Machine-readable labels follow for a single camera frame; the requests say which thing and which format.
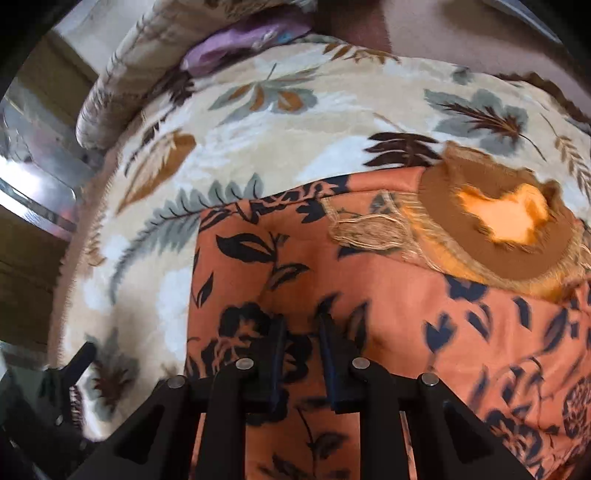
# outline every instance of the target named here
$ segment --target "fern print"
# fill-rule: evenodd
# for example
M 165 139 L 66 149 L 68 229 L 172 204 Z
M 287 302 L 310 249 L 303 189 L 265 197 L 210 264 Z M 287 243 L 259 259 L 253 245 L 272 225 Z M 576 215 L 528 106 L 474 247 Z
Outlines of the fern print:
M 158 248 L 158 254 L 166 249 L 180 252 L 195 233 L 201 223 L 200 214 L 203 210 L 233 203 L 242 198 L 256 199 L 262 193 L 262 181 L 256 173 L 252 176 L 244 192 L 235 182 L 227 188 L 215 181 L 205 197 L 193 189 L 187 194 L 180 190 L 175 201 L 168 200 L 164 207 L 156 209 L 144 223 L 131 245 L 115 266 L 115 273 L 109 283 L 109 298 L 112 304 L 117 301 L 117 290 L 129 267 L 143 255 L 148 255 Z
M 366 167 L 381 167 L 384 165 L 402 165 L 404 167 L 430 167 L 430 160 L 439 160 L 438 153 L 433 151 L 428 144 L 439 143 L 437 140 L 425 135 L 381 132 L 369 137 L 376 143 L 373 147 L 366 148 L 368 153 L 379 155 L 364 163 Z
M 105 210 L 106 203 L 104 200 L 102 200 L 95 220 L 90 227 L 88 240 L 86 241 L 86 246 L 83 251 L 81 273 L 85 277 L 88 277 L 95 267 L 100 267 L 106 261 L 106 258 L 100 252 L 100 231 L 102 230 L 103 222 L 105 221 Z
M 524 134 L 527 112 L 503 105 L 494 93 L 480 89 L 467 100 L 451 93 L 425 90 L 425 100 L 435 110 L 449 116 L 439 122 L 436 131 L 456 137 L 480 138 L 480 147 L 495 155 L 513 155 L 521 141 L 526 140 L 546 161 L 537 145 Z
M 560 161 L 566 164 L 569 168 L 569 174 L 576 178 L 579 190 L 587 197 L 587 201 L 591 203 L 591 170 L 589 166 L 573 144 L 573 139 L 566 135 L 559 135 L 550 121 L 542 115 L 546 123 L 552 129 L 556 136 L 554 141 L 554 148 L 560 152 Z
M 400 59 L 396 55 L 392 55 L 387 51 L 375 50 L 374 48 L 361 48 L 355 47 L 349 43 L 332 42 L 329 43 L 324 49 L 324 54 L 331 53 L 334 51 L 333 57 L 330 61 L 343 59 L 353 60 L 355 63 L 359 63 L 361 60 L 376 60 L 380 64 L 385 65 L 386 59 L 395 60 L 400 63 Z
M 252 92 L 250 100 L 234 110 L 222 122 L 222 124 L 227 124 L 243 120 L 252 113 L 266 111 L 269 107 L 272 113 L 300 114 L 318 103 L 318 99 L 312 90 L 294 87 L 294 85 L 313 80 L 316 70 L 318 70 L 317 67 L 271 79 L 276 66 L 277 64 L 275 64 L 266 80 L 229 89 L 209 109 L 218 110 L 224 108 L 239 102 L 248 93 Z
M 176 129 L 156 141 L 129 182 L 129 186 L 117 210 L 119 215 L 129 205 L 139 202 L 156 191 L 179 168 L 196 146 L 190 134 Z
M 175 112 L 178 108 L 182 107 L 184 103 L 189 100 L 197 91 L 195 90 L 194 80 L 188 72 L 172 72 L 162 86 L 157 87 L 154 92 L 154 96 L 161 92 L 168 92 L 170 95 L 171 107 L 166 113 L 160 117 L 156 122 L 151 124 L 142 136 L 139 147 L 133 152 L 125 165 L 124 175 L 127 176 L 129 169 L 138 158 L 138 155 L 144 150 L 144 148 L 151 143 L 156 134 L 160 131 L 160 127 L 167 120 L 171 113 Z

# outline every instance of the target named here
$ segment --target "cream floral fabric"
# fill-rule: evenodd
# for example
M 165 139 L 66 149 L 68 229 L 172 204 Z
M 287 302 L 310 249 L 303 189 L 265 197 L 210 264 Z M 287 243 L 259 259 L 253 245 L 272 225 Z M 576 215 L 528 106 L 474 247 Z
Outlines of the cream floral fabric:
M 161 377 L 183 372 L 200 212 L 326 177 L 479 148 L 591 219 L 591 140 L 544 92 L 347 44 L 277 47 L 203 80 L 177 79 L 141 112 L 86 240 L 64 309 L 60 363 L 87 339 L 86 433 L 104 437 Z
M 313 7 L 315 0 L 294 0 Z M 209 35 L 240 18 L 289 0 L 156 0 L 113 53 L 90 91 L 76 126 L 88 149 L 114 145 L 158 81 Z

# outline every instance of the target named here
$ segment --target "stainless steel surface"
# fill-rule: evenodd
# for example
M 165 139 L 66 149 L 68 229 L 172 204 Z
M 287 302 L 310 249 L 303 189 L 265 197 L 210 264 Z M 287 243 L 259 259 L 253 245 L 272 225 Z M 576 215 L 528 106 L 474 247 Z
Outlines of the stainless steel surface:
M 72 240 L 72 232 L 69 232 L 68 230 L 59 227 L 55 223 L 50 222 L 46 218 L 43 218 L 2 191 L 0 191 L 0 205 L 2 205 L 6 210 L 10 210 L 15 215 L 18 215 L 23 220 L 35 225 L 36 227 L 39 227 L 42 230 L 45 230 L 47 233 L 50 233 L 53 236 L 61 238 L 67 242 Z
M 434 387 L 439 383 L 439 377 L 431 372 L 421 375 L 421 381 L 428 387 Z
M 366 368 L 369 368 L 370 365 L 370 361 L 362 356 L 353 359 L 352 363 L 357 370 L 365 370 Z
M 4 361 L 4 355 L 2 354 L 2 350 L 0 349 L 0 380 L 7 371 L 8 367 L 6 366 L 6 362 Z
M 4 358 L 7 365 L 27 368 L 29 370 L 45 370 L 47 368 L 47 355 L 0 341 L 0 364 Z
M 238 370 L 250 370 L 254 367 L 255 362 L 252 358 L 241 358 L 240 360 L 236 361 L 236 368 Z
M 182 375 L 176 375 L 169 378 L 166 384 L 169 388 L 181 388 L 185 384 L 186 379 Z
M 101 166 L 100 154 L 77 145 L 71 127 L 13 82 L 0 101 L 0 205 L 69 241 L 82 187 Z

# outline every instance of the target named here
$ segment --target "orange floral fabric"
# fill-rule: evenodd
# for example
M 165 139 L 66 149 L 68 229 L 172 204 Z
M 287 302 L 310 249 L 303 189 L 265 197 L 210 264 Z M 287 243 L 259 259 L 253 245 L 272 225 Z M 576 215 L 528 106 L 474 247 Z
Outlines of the orange floral fabric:
M 388 200 L 415 194 L 423 171 L 335 177 L 202 213 L 187 375 L 215 375 L 280 316 L 288 324 L 282 402 L 247 416 L 249 480 L 359 478 L 358 416 L 334 415 L 325 398 L 319 313 L 391 373 L 436 372 L 536 479 L 568 471 L 591 441 L 588 283 L 562 306 L 435 270 Z

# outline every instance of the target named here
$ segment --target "brown patch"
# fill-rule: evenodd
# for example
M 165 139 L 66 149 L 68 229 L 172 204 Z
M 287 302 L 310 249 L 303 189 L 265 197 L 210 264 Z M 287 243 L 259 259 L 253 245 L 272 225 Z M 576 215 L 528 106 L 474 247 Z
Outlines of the brown patch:
M 281 110 L 285 110 L 286 112 L 297 112 L 304 106 L 304 102 L 301 101 L 300 96 L 289 90 L 279 92 L 277 104 Z
M 551 95 L 573 120 L 584 124 L 591 124 L 591 118 L 585 115 L 573 102 L 568 100 L 555 83 L 543 79 L 535 72 L 529 72 L 525 75 L 519 75 L 518 73 L 499 73 L 495 77 L 506 80 L 507 82 L 527 82 L 534 87 L 538 87 Z
M 353 45 L 392 51 L 379 1 L 320 0 L 316 25 L 320 33 L 333 35 Z
M 248 90 L 251 89 L 251 87 L 251 83 L 238 87 L 236 91 L 228 97 L 228 100 L 234 100 L 236 98 L 240 98 L 242 95 L 246 95 L 248 93 Z
M 255 87 L 255 101 L 252 103 L 251 112 L 256 112 L 265 103 L 265 92 L 260 85 Z
M 194 137 L 181 133 L 179 129 L 160 138 L 136 170 L 115 214 L 119 215 L 132 203 L 139 202 L 154 193 L 179 170 L 195 146 Z M 151 165 L 157 164 L 158 161 L 157 170 L 152 171 Z
M 564 206 L 556 182 L 540 184 L 529 170 L 504 167 L 483 152 L 453 142 L 447 143 L 441 156 L 443 161 L 421 177 L 418 198 L 429 216 L 474 260 L 502 278 L 526 280 L 543 275 L 564 257 L 573 239 L 574 217 Z M 538 231 L 533 248 L 491 242 L 486 226 L 468 215 L 454 194 L 458 188 L 471 185 L 498 199 L 524 183 L 544 195 L 551 216 Z

